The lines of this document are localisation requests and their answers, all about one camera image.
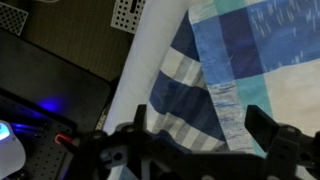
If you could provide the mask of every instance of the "plaid fabric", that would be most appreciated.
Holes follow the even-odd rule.
[[[256,104],[312,135],[320,114],[307,107],[320,100],[305,92],[320,90],[318,1],[201,0],[191,7],[154,85],[148,130],[165,130],[195,151],[262,155],[243,125],[247,105]]]
[[[165,130],[178,144],[191,150],[227,150],[203,78],[188,13],[164,59],[146,119],[148,130]]]

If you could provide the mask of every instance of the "screw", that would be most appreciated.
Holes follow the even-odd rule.
[[[288,127],[287,130],[292,133],[296,132],[296,130],[293,127]]]
[[[93,135],[93,139],[100,139],[102,137],[102,133],[101,132],[95,132]]]
[[[100,159],[101,159],[102,161],[111,161],[111,160],[112,160],[112,157],[111,157],[111,154],[110,154],[110,153],[108,153],[108,152],[102,152],[102,153],[100,154]]]
[[[215,180],[215,179],[210,175],[204,175],[202,176],[201,180]]]
[[[133,131],[134,131],[134,128],[131,127],[131,126],[130,126],[130,127],[127,127],[127,128],[126,128],[126,131],[127,131],[127,132],[133,132]]]
[[[280,178],[278,178],[277,176],[269,175],[267,177],[267,180],[280,180]]]

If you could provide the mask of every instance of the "cable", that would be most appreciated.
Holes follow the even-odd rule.
[[[60,0],[33,0],[33,1],[39,1],[39,2],[44,2],[44,3],[56,3]]]

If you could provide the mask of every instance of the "black metal frame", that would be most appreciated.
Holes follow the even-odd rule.
[[[245,126],[267,152],[266,158],[241,152],[192,154],[146,132],[145,109],[139,106],[133,125],[122,125],[112,136],[89,133],[65,179],[105,179],[119,165],[127,165],[138,179],[294,180],[299,179],[297,165],[319,178],[319,133],[311,138],[295,127],[280,126],[257,106],[248,106]]]

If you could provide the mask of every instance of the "black pegboard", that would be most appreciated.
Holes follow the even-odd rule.
[[[54,137],[61,132],[71,134],[73,130],[1,94],[0,119],[11,124],[27,124],[38,128],[38,133],[32,136],[15,132],[26,150],[27,159],[23,169],[32,180],[59,179],[59,175],[65,171],[62,167],[68,152],[63,146],[54,143]]]

